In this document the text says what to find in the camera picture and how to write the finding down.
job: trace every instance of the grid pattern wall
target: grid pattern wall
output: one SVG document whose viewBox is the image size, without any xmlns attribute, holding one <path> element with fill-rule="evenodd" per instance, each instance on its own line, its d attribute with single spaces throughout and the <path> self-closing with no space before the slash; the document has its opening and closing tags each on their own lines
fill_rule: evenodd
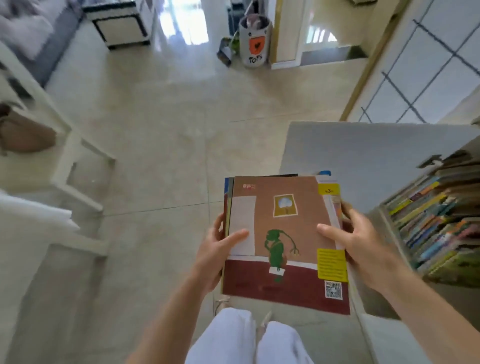
<svg viewBox="0 0 480 364">
<path fill-rule="evenodd" d="M 480 85 L 480 0 L 427 0 L 360 122 L 437 123 Z"/>
</svg>

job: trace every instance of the beige floor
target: beige floor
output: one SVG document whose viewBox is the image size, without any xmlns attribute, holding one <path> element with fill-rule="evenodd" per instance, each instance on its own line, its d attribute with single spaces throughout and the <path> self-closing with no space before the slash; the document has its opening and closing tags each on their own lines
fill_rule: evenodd
<svg viewBox="0 0 480 364">
<path fill-rule="evenodd" d="M 304 50 L 359 45 L 374 7 L 350 0 L 312 0 Z"/>
<path fill-rule="evenodd" d="M 151 47 L 109 52 L 83 23 L 48 85 L 58 106 L 118 157 L 111 174 L 90 156 L 74 172 L 75 185 L 105 204 L 102 217 L 75 205 L 76 220 L 88 234 L 100 226 L 112 243 L 87 337 L 69 354 L 78 363 L 125 357 L 188 271 L 221 210 L 224 177 L 277 173 L 289 122 L 338 120 L 365 65 L 271 71 L 237 61 L 227 69 L 216 59 L 228 33 L 223 2 L 173 3 L 177 32 L 161 11 Z M 205 299 L 195 338 L 218 294 Z M 371 362 L 355 315 L 241 298 L 234 304 L 257 318 L 273 310 L 299 331 L 317 363 Z"/>
</svg>

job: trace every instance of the orange shield emblem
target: orange shield emblem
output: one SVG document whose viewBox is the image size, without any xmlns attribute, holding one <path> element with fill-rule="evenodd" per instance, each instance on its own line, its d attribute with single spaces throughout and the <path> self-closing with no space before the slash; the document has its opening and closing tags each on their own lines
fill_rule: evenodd
<svg viewBox="0 0 480 364">
<path fill-rule="evenodd" d="M 265 37 L 264 36 L 258 36 L 256 38 L 250 38 L 250 53 L 257 55 L 260 54 L 260 52 L 264 49 L 265 47 Z"/>
</svg>

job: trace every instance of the green cartoon character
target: green cartoon character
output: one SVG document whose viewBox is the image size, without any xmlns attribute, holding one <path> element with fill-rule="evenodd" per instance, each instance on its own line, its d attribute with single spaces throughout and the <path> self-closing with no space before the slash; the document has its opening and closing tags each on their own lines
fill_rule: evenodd
<svg viewBox="0 0 480 364">
<path fill-rule="evenodd" d="M 276 229 L 269 230 L 265 240 L 265 248 L 270 253 L 268 258 L 270 266 L 275 267 L 278 272 L 280 271 L 282 265 L 287 263 L 287 257 L 283 255 L 284 247 L 283 242 L 280 240 L 280 233 L 284 234 L 291 240 L 292 249 L 290 249 L 290 253 L 293 253 L 293 255 L 300 255 L 300 251 L 297 249 L 295 242 L 286 232 Z"/>
</svg>

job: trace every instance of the person's left hand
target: person's left hand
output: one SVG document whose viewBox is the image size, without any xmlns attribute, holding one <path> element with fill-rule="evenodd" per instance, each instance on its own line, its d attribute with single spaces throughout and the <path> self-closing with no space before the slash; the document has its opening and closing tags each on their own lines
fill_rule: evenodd
<svg viewBox="0 0 480 364">
<path fill-rule="evenodd" d="M 212 291 L 220 281 L 220 274 L 231 248 L 244 241 L 250 234 L 248 230 L 242 229 L 222 239 L 223 229 L 220 230 L 222 221 L 223 213 L 217 216 L 213 226 L 208 229 L 193 264 L 192 274 L 204 285 L 205 294 Z"/>
</svg>

